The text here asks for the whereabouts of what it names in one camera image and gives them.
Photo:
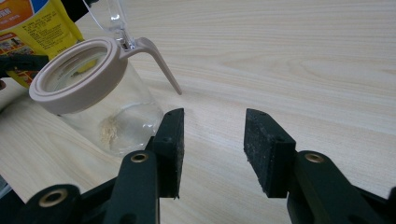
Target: yellow package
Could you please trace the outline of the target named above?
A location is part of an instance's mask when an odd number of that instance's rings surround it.
[[[61,0],[0,0],[0,56],[46,55],[49,59],[82,41]],[[38,71],[7,70],[29,88]]]

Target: lid handle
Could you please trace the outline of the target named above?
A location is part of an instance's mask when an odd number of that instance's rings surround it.
[[[166,65],[166,62],[163,59],[163,56],[161,56],[161,53],[158,51],[157,47],[154,45],[154,43],[151,40],[149,40],[145,37],[137,38],[134,41],[133,49],[121,51],[120,59],[121,60],[127,59],[131,56],[136,55],[137,53],[140,53],[140,52],[146,52],[154,58],[155,62],[157,62],[157,64],[160,66],[161,70],[163,70],[163,73],[168,78],[169,82],[171,83],[171,85],[173,86],[175,91],[179,95],[181,95],[181,88],[179,87],[175,77],[173,76],[168,65]]]

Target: tabletop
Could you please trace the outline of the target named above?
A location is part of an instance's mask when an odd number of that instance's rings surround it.
[[[183,90],[148,55],[130,59],[163,111],[185,109],[180,199],[161,199],[162,223],[290,223],[286,200],[265,196],[244,153],[247,108],[270,114],[298,151],[330,157],[353,185],[384,198],[396,186],[395,1],[126,4],[132,35],[157,45]],[[107,35],[90,15],[77,25],[86,39]],[[120,158],[6,82],[0,175],[25,202],[117,175]]]

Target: jar lid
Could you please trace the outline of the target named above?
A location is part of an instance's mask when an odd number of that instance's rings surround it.
[[[52,114],[75,113],[95,105],[113,91],[127,63],[127,58],[120,58],[114,39],[86,40],[44,66],[29,94]]]

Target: wood grain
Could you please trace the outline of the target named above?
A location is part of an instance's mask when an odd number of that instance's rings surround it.
[[[396,186],[394,1],[127,4],[131,34],[157,45],[183,90],[148,55],[130,59],[164,111],[186,112],[180,200],[162,200],[163,223],[290,223],[286,201],[265,197],[243,152],[246,108],[272,115],[298,150],[326,154],[352,184],[382,197]],[[87,39],[106,35],[88,15],[77,24]],[[117,174],[120,159],[26,93],[7,88],[6,98],[0,174],[25,201]]]

